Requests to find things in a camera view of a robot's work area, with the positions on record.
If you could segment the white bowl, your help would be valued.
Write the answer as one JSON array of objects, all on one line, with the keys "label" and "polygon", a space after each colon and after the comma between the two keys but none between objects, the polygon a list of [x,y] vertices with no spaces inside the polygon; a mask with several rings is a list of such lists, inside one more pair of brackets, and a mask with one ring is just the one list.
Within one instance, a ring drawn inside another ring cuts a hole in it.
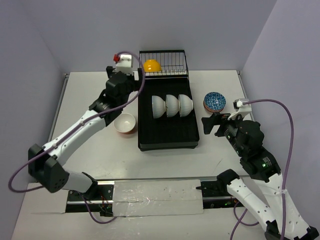
[{"label": "white bowl", "polygon": [[180,111],[179,100],[171,94],[166,95],[165,99],[166,116],[168,118],[174,117]]},{"label": "white bowl", "polygon": [[166,112],[166,102],[159,96],[151,97],[152,116],[154,119],[160,118]]},{"label": "white bowl", "polygon": [[178,95],[179,102],[179,116],[186,117],[194,109],[193,101],[185,94]]}]

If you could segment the orange bowl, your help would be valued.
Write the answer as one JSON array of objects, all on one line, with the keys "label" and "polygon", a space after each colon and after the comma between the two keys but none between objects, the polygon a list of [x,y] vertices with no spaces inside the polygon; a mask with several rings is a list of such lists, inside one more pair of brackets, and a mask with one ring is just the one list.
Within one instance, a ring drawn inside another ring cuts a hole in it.
[{"label": "orange bowl", "polygon": [[121,134],[130,134],[135,130],[136,118],[130,113],[121,113],[113,122],[115,130]]}]

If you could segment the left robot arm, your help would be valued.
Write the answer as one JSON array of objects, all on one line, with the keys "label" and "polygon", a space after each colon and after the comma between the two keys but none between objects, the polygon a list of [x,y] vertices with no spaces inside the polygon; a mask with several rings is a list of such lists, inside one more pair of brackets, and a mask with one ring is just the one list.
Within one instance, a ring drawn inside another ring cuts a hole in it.
[{"label": "left robot arm", "polygon": [[64,165],[72,154],[89,138],[110,125],[134,101],[132,92],[140,94],[145,84],[144,70],[139,68],[138,80],[108,66],[108,80],[84,115],[68,130],[43,146],[32,145],[28,150],[28,173],[50,193],[59,190],[78,191],[93,199],[98,193],[97,181],[85,172],[71,172]]}]

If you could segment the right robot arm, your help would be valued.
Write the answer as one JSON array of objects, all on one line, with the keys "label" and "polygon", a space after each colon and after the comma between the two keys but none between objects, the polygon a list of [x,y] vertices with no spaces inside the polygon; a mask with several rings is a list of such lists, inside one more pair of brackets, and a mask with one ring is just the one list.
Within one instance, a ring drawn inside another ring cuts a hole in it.
[{"label": "right robot arm", "polygon": [[263,147],[264,133],[260,123],[244,120],[240,115],[213,113],[201,119],[204,134],[218,126],[216,137],[225,137],[240,158],[240,164],[259,187],[266,202],[257,197],[240,176],[228,169],[217,176],[217,190],[232,195],[256,218],[267,240],[314,240],[318,230],[308,225],[292,198],[282,189],[283,175],[275,157]]}]

